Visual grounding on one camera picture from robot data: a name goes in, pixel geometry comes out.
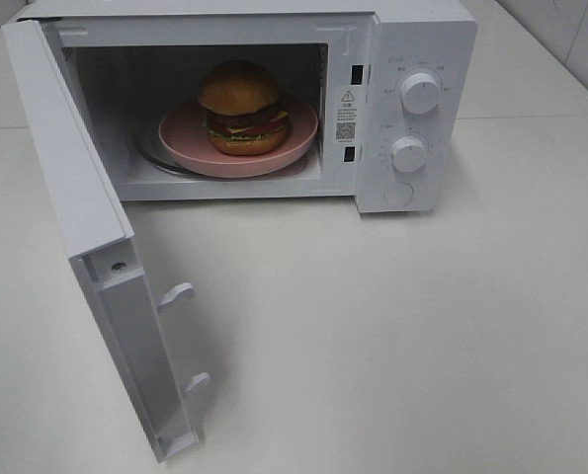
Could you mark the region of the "burger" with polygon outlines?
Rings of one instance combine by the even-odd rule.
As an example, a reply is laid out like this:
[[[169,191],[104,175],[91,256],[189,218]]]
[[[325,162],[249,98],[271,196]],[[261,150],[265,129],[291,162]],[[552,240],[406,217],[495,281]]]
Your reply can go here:
[[[232,156],[277,149],[291,129],[282,96],[276,78],[260,64],[229,60],[215,66],[197,94],[212,146]]]

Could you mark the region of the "pink plate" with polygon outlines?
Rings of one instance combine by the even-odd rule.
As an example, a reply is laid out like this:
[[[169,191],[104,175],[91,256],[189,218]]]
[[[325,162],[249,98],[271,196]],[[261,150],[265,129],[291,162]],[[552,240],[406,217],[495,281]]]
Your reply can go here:
[[[208,177],[240,179],[270,174],[288,167],[311,148],[318,129],[314,108],[295,96],[283,97],[289,113],[289,136],[274,150],[253,156],[233,156],[210,143],[204,110],[192,100],[159,124],[158,136],[166,152],[183,168]]]

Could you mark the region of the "white microwave door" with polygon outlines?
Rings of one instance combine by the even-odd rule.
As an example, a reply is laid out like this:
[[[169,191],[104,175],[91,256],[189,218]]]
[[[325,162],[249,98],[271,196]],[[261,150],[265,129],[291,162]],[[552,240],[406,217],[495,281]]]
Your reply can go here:
[[[153,296],[55,25],[23,20],[2,31],[69,264],[153,453],[166,460],[197,443],[184,398],[210,377],[176,380],[159,312],[194,289],[180,283]]]

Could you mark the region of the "white lower timer knob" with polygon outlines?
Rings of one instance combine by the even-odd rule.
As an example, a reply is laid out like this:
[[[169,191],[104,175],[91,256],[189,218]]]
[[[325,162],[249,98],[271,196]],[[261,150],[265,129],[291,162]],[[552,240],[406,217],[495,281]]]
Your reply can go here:
[[[393,168],[401,173],[413,173],[421,169],[427,159],[427,149],[417,136],[404,136],[390,148]]]

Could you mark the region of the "glass turntable plate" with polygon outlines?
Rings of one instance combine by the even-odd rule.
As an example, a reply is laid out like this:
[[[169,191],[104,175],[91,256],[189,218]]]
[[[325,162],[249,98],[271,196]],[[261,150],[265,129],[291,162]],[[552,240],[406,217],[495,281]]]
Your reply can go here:
[[[188,177],[193,173],[180,166],[171,155],[164,150],[158,136],[159,121],[155,118],[141,118],[136,121],[130,133],[133,149],[155,168],[174,176]]]

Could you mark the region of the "white microwave oven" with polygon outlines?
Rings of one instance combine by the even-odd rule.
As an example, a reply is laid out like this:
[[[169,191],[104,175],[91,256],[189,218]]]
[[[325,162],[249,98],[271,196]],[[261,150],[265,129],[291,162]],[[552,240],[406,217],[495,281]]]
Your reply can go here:
[[[18,20],[55,25],[120,201],[351,197],[361,212],[428,211],[443,181],[477,24],[458,1],[39,1]],[[315,140],[281,171],[225,179],[167,174],[131,146],[139,119],[161,121],[195,100],[227,60],[264,66],[286,96],[315,110]],[[435,109],[413,115],[400,87],[432,72]],[[425,165],[397,172],[390,148],[417,136]],[[393,209],[383,192],[409,183]]]

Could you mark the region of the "white upper power knob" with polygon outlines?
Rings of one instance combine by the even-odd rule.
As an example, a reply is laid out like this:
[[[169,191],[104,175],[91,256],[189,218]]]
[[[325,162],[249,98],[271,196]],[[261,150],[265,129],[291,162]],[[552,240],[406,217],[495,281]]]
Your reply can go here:
[[[403,108],[413,115],[435,109],[442,93],[440,80],[432,73],[417,71],[408,75],[400,87]]]

